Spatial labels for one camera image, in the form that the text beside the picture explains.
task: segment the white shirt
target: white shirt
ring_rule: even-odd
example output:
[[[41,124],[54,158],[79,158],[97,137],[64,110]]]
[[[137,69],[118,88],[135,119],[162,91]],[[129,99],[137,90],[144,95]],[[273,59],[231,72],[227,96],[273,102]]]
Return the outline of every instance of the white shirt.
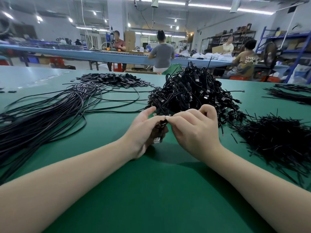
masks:
[[[229,53],[229,52],[234,50],[234,46],[232,43],[230,43],[229,45],[226,45],[226,43],[225,43],[222,45],[222,47],[223,47],[225,53]]]

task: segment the person in gray shirt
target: person in gray shirt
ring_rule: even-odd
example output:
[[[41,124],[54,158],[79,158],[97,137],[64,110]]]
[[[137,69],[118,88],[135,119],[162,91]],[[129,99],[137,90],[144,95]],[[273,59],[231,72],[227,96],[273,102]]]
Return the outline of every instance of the person in gray shirt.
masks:
[[[159,45],[151,50],[148,59],[155,59],[153,71],[162,73],[171,65],[171,59],[175,58],[175,49],[171,44],[165,42],[166,37],[163,30],[158,31],[157,38]]]

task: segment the forearm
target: forearm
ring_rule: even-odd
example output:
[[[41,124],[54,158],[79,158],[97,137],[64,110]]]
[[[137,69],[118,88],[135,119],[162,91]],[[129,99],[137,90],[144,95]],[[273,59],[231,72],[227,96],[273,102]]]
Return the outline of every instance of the forearm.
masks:
[[[311,232],[311,193],[221,147],[206,164],[228,180],[279,233]]]
[[[2,231],[43,231],[80,197],[131,159],[126,146],[116,141],[2,185]]]

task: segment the white pants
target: white pants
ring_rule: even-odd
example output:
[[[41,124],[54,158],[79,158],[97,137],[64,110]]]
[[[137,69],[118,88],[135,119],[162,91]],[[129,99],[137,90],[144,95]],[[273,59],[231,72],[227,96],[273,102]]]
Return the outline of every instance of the white pants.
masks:
[[[153,66],[153,71],[156,73],[163,73],[165,70],[167,70],[167,68],[156,68],[155,66]]]

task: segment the brown t-shirt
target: brown t-shirt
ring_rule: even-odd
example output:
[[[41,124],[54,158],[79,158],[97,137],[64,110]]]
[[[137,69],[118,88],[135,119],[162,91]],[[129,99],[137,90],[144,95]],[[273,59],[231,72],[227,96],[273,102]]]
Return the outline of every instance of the brown t-shirt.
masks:
[[[258,56],[252,50],[241,52],[233,61],[232,64],[238,65],[236,74],[245,78],[252,76]]]
[[[117,41],[114,45],[113,45],[113,48],[114,49],[119,49],[118,46],[125,46],[125,41],[119,39],[119,41]]]

